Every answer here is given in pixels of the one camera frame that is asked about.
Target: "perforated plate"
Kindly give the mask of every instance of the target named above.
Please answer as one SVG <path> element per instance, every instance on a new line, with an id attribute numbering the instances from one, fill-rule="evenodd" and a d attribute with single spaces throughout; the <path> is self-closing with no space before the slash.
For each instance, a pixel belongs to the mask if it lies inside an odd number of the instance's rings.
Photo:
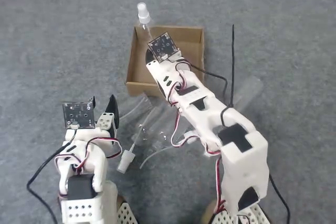
<path id="1" fill-rule="evenodd" d="M 118 224 L 138 224 L 136 221 L 133 212 L 128 205 L 124 202 L 118 210 Z"/>
<path id="2" fill-rule="evenodd" d="M 258 224 L 269 224 L 269 221 L 259 205 L 251 207 L 251 211 L 257 218 Z"/>
<path id="3" fill-rule="evenodd" d="M 270 224 L 259 205 L 254 205 L 239 214 L 238 217 L 242 224 Z M 223 211 L 216 215 L 212 224 L 238 224 L 238 219 L 234 219 L 226 211 Z"/>

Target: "red and white wire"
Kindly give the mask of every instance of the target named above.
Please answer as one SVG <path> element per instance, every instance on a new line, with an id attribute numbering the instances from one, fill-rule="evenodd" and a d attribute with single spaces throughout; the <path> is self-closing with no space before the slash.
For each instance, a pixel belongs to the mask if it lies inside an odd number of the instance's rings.
<path id="1" fill-rule="evenodd" d="M 169 103 L 171 106 L 174 106 L 175 104 L 177 104 L 177 102 L 172 102 L 172 101 L 170 100 L 170 96 L 172 95 L 173 91 L 176 90 L 175 87 L 176 87 L 178 84 L 180 84 L 180 83 L 177 81 L 177 82 L 175 82 L 175 83 L 172 85 L 172 87 L 170 88 L 170 91 L 169 91 L 169 93 L 168 93 L 168 96 L 167 96 L 167 101 L 168 101 L 168 103 Z"/>
<path id="2" fill-rule="evenodd" d="M 56 166 L 56 169 L 57 169 L 58 173 L 60 173 L 59 168 L 58 168 L 58 159 L 61 158 L 61 157 L 63 157 L 63 158 L 67 158 L 67 157 L 74 158 L 79 164 L 82 163 L 82 161 L 75 154 L 58 154 L 54 158 L 54 163 L 55 163 L 55 166 Z"/>
<path id="3" fill-rule="evenodd" d="M 207 154 L 209 154 L 209 156 L 217 156 L 217 155 L 219 155 L 220 152 L 221 152 L 221 151 L 214 151 L 214 152 L 209 151 L 209 147 L 208 147 L 207 143 L 203 143 L 203 142 L 202 142 L 202 145 L 204 146 L 204 150 L 205 150 L 205 152 L 206 152 Z"/>
<path id="4" fill-rule="evenodd" d="M 216 161 L 216 164 L 215 164 L 215 170 L 216 170 L 216 193 L 217 193 L 217 202 L 216 202 L 216 207 L 214 209 L 214 213 L 215 214 L 218 214 L 225 209 L 224 207 L 224 203 L 225 203 L 225 200 L 222 200 L 222 190 L 221 190 L 221 181 L 220 181 L 220 174 L 219 174 L 219 164 L 221 162 L 221 159 L 222 157 L 219 157 Z"/>
<path id="5" fill-rule="evenodd" d="M 89 144 L 91 144 L 93 141 L 95 140 L 100 140 L 100 141 L 107 141 L 107 142 L 112 142 L 112 143 L 117 143 L 118 146 L 119 146 L 119 151 L 111 156 L 107 156 L 106 158 L 114 158 L 114 157 L 117 157 L 119 156 L 121 153 L 122 153 L 122 147 L 120 145 L 120 142 L 118 139 L 116 138 L 113 138 L 113 137 L 94 137 L 92 139 L 90 139 L 87 143 L 86 143 L 86 147 L 85 147 L 85 159 L 78 165 L 76 166 L 75 168 L 76 169 L 79 169 L 79 168 L 82 168 L 89 156 L 89 152 L 88 152 L 88 147 L 89 147 Z"/>
<path id="6" fill-rule="evenodd" d="M 178 128 L 178 126 L 179 126 L 178 124 L 179 124 L 179 122 L 180 122 L 180 118 L 181 118 L 181 115 L 180 115 L 180 113 L 177 111 L 176 119 L 175 119 L 175 127 L 174 127 L 174 131 L 173 131 L 173 134 L 172 134 L 172 136 L 171 136 L 171 138 L 170 138 L 170 142 L 171 142 L 172 146 L 173 146 L 173 147 L 176 147 L 176 148 L 183 146 L 189 139 L 191 139 L 191 138 L 193 138 L 193 137 L 197 137 L 197 138 L 199 138 L 197 135 L 192 135 L 192 136 L 189 136 L 189 137 L 185 138 L 184 140 L 178 142 L 177 144 L 174 144 L 174 141 L 173 141 L 173 140 L 174 140 L 174 135 L 175 135 L 175 133 L 176 133 L 176 131 L 177 131 L 177 128 Z"/>

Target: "plastic bottle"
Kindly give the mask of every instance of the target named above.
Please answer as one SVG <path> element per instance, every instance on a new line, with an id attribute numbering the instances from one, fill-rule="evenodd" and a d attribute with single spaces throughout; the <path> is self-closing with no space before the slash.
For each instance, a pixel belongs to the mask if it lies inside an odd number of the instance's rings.
<path id="1" fill-rule="evenodd" d="M 140 40 L 151 41 L 155 37 L 153 35 L 152 28 L 154 26 L 154 21 L 151 19 L 147 6 L 144 2 L 138 3 L 138 24 L 137 33 Z"/>

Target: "black cable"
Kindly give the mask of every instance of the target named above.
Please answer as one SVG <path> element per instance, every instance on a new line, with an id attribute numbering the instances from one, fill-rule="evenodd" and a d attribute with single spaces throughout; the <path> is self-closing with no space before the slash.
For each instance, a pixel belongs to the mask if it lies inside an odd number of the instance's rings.
<path id="1" fill-rule="evenodd" d="M 225 92 L 226 92 L 226 88 L 227 88 L 227 79 L 226 79 L 225 77 L 223 77 L 223 76 L 218 75 L 218 74 L 215 74 L 215 73 L 211 73 L 211 72 L 205 71 L 204 69 L 199 68 L 199 67 L 197 67 L 197 66 L 191 64 L 190 62 L 189 62 L 189 64 L 190 64 L 190 66 L 192 66 L 193 68 L 197 69 L 198 71 L 200 71 L 200 72 L 202 72 L 202 73 L 205 73 L 205 74 L 208 74 L 208 75 L 210 75 L 210 76 L 213 76 L 213 77 L 216 77 L 216 78 L 219 78 L 219 79 L 224 80 L 224 81 L 225 81 L 225 85 L 224 85 L 224 89 L 223 89 L 223 99 L 224 99 Z"/>
<path id="2" fill-rule="evenodd" d="M 280 198 L 281 202 L 283 203 L 283 205 L 285 206 L 285 208 L 287 210 L 287 224 L 290 224 L 290 209 L 287 205 L 287 202 L 284 200 L 284 198 L 282 197 L 281 193 L 279 192 L 277 186 L 275 185 L 271 173 L 269 174 L 269 180 L 271 181 L 271 184 L 272 184 L 275 192 L 277 193 L 278 197 Z"/>
<path id="3" fill-rule="evenodd" d="M 234 93 L 234 87 L 235 87 L 235 25 L 232 25 L 232 44 L 231 44 L 231 50 L 232 50 L 232 81 L 231 81 L 231 98 L 229 107 L 233 108 L 233 93 Z"/>
<path id="4" fill-rule="evenodd" d="M 55 151 L 50 157 L 47 158 L 47 160 L 45 160 L 43 162 L 43 164 L 39 167 L 39 169 L 37 169 L 37 171 L 35 172 L 35 174 L 32 176 L 32 178 L 28 181 L 27 183 L 27 190 L 28 192 L 30 192 L 35 198 L 37 198 L 48 210 L 48 212 L 50 213 L 51 215 L 51 218 L 53 220 L 53 223 L 54 224 L 57 224 L 57 219 L 56 219 L 56 216 L 54 214 L 54 212 L 52 211 L 51 207 L 48 205 L 48 203 L 46 203 L 44 201 L 44 199 L 42 199 L 36 192 L 34 192 L 31 188 L 30 188 L 30 185 L 34 182 L 34 180 L 37 178 L 37 176 L 39 175 L 39 173 L 43 170 L 43 168 L 54 158 L 56 157 L 61 151 L 63 151 L 66 147 L 68 147 L 72 140 L 75 139 L 75 136 L 76 136 L 76 133 L 77 133 L 77 130 L 75 130 L 75 133 L 73 134 L 73 137 L 72 139 L 70 140 L 69 143 L 67 143 L 66 145 L 62 146 L 61 148 L 59 148 L 57 151 Z"/>

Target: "white bottle cap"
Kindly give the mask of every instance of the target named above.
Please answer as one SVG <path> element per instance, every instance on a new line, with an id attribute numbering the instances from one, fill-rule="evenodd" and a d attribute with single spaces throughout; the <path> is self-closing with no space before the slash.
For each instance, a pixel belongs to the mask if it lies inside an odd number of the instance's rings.
<path id="1" fill-rule="evenodd" d="M 151 21 L 151 17 L 149 16 L 149 12 L 147 10 L 147 6 L 145 3 L 138 3 L 138 17 L 139 21 L 142 24 L 148 24 Z"/>
<path id="2" fill-rule="evenodd" d="M 133 159 L 135 157 L 135 154 L 124 150 L 124 153 L 121 156 L 121 160 L 119 162 L 117 170 L 121 173 L 125 173 L 129 165 L 132 163 Z"/>

